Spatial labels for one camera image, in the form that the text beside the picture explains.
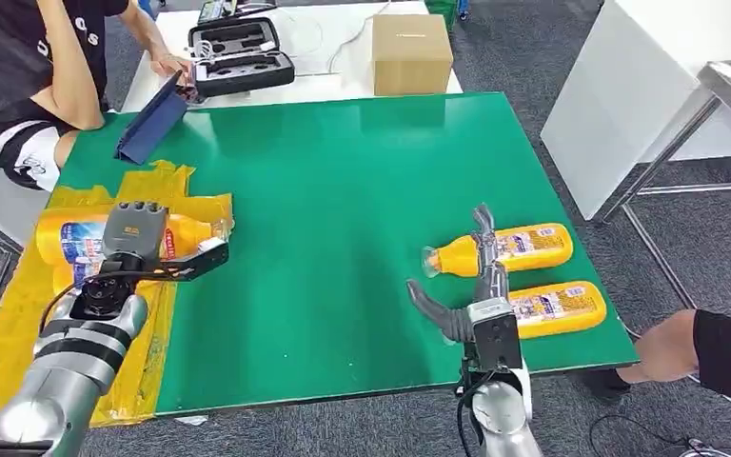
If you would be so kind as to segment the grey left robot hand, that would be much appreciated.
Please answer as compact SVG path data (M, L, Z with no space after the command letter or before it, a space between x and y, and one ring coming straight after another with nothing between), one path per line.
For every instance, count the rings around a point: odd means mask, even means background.
M127 253L145 261L158 261L167 220L168 208L156 202L119 202L105 224L103 253Z

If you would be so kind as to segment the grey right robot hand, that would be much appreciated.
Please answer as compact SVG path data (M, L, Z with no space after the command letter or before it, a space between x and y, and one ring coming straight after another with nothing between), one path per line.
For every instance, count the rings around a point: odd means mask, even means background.
M516 316L508 300L508 274L501 261L495 221L490 209L480 204L473 209L478 228L471 233L476 244L478 274L473 302L451 309L433 300L418 281L405 285L414 307L435 324L443 335L458 343L499 343L517 336Z

